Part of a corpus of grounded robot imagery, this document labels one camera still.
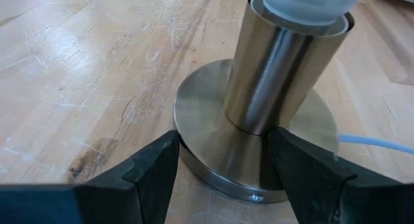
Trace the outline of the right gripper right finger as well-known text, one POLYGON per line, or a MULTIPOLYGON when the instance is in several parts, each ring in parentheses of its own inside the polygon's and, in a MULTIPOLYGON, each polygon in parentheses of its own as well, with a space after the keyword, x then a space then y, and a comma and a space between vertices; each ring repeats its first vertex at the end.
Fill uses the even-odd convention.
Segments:
POLYGON ((300 224, 399 224, 400 182, 357 165, 284 128, 268 149, 300 224))

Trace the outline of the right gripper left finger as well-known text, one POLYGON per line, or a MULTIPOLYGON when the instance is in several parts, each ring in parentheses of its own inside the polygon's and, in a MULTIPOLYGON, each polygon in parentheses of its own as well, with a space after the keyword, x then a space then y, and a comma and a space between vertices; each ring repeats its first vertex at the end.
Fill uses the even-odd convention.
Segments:
POLYGON ((82 224, 164 224, 180 135, 171 130, 76 189, 82 224))

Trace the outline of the white lightbulb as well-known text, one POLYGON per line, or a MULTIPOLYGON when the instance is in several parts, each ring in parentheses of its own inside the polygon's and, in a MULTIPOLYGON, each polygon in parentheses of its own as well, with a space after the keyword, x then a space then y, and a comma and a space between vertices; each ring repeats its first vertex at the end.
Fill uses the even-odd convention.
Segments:
POLYGON ((357 0, 263 0, 273 14, 309 26, 327 26, 346 14, 357 0))

